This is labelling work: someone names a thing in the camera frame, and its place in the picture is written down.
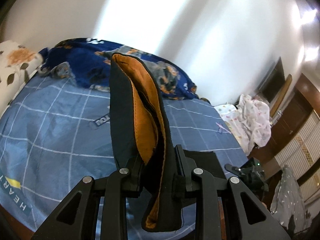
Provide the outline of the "dark wall television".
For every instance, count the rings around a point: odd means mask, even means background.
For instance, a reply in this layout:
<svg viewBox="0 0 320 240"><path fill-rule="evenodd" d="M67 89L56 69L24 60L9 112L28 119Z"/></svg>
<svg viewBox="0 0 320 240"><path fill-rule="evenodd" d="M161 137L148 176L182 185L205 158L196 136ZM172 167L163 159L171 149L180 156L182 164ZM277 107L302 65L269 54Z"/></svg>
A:
<svg viewBox="0 0 320 240"><path fill-rule="evenodd" d="M285 83L285 75L281 57L272 69L267 73L263 81L258 87L259 94L269 103L276 97Z"/></svg>

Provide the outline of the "brown wooden wardrobe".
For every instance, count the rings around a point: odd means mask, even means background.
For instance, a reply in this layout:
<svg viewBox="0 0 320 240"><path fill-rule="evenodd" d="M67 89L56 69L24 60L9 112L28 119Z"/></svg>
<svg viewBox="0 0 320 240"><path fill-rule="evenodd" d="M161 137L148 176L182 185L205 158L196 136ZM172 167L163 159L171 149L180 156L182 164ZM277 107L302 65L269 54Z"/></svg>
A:
<svg viewBox="0 0 320 240"><path fill-rule="evenodd" d="M319 113L319 88L316 82L316 79L307 76L307 72L300 75L282 116L271 129L269 142L265 147L255 148L249 155L260 161L267 179L280 170L275 156L298 133L312 111Z"/></svg>

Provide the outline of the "navy dog print blanket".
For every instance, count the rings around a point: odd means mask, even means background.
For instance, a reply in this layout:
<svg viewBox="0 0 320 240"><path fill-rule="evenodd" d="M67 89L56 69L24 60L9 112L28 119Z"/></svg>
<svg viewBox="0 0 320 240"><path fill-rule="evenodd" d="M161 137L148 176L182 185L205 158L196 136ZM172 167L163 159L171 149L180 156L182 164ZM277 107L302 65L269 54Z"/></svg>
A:
<svg viewBox="0 0 320 240"><path fill-rule="evenodd" d="M141 59L155 77L165 98L198 98L195 83L170 61L123 44L93 38L72 38L59 42L51 49L43 48L39 52L43 64L38 72L40 76L69 78L78 87L108 92L111 56L114 53Z"/></svg>

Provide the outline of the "blue checked bed sheet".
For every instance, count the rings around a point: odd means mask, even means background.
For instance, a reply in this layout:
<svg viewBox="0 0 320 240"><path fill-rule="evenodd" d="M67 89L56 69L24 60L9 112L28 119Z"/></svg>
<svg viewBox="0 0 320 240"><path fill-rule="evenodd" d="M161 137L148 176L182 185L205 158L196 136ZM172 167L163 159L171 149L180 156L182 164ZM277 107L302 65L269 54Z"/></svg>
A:
<svg viewBox="0 0 320 240"><path fill-rule="evenodd" d="M174 145L241 166L242 148L210 104L164 99ZM107 92L33 77L1 117L1 206L35 231L84 177L116 170Z"/></svg>

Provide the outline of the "white floral pillow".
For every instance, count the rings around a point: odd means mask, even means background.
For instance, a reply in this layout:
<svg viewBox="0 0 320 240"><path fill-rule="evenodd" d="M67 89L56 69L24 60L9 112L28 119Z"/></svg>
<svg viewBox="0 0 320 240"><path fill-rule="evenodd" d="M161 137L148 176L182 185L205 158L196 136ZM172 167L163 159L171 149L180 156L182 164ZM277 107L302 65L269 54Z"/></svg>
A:
<svg viewBox="0 0 320 240"><path fill-rule="evenodd" d="M43 57L11 40L1 43L0 52L0 104L3 115L23 87L36 74L43 63Z"/></svg>

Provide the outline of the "black pants with orange lining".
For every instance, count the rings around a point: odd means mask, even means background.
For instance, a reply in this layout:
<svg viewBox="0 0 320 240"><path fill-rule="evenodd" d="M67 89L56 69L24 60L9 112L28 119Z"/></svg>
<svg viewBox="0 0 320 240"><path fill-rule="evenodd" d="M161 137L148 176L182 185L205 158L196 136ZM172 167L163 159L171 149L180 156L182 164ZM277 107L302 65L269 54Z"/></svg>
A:
<svg viewBox="0 0 320 240"><path fill-rule="evenodd" d="M110 128L117 168L134 158L142 163L142 184L151 199L142 218L148 232L181 228L182 199L169 121L161 91L145 63L134 56L111 56Z"/></svg>

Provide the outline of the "grey patterned garment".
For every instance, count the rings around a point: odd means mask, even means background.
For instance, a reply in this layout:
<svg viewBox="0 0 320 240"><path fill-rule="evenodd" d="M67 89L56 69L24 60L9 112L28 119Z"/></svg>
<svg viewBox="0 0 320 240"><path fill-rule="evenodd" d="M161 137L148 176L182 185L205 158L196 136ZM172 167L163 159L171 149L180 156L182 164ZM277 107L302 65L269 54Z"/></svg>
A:
<svg viewBox="0 0 320 240"><path fill-rule="evenodd" d="M270 212L286 230L299 233L311 225L311 218L307 213L293 169L285 165L281 171L281 180L276 185Z"/></svg>

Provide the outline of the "white pastel print cloth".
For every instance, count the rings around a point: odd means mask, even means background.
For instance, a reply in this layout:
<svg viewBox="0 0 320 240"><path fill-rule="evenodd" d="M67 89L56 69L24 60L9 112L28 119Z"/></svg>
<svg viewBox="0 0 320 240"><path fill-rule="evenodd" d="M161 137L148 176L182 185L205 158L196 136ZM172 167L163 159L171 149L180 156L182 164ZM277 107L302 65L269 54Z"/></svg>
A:
<svg viewBox="0 0 320 240"><path fill-rule="evenodd" d="M250 95L240 95L238 104L214 107L245 155L255 146L264 147L271 138L270 108Z"/></svg>

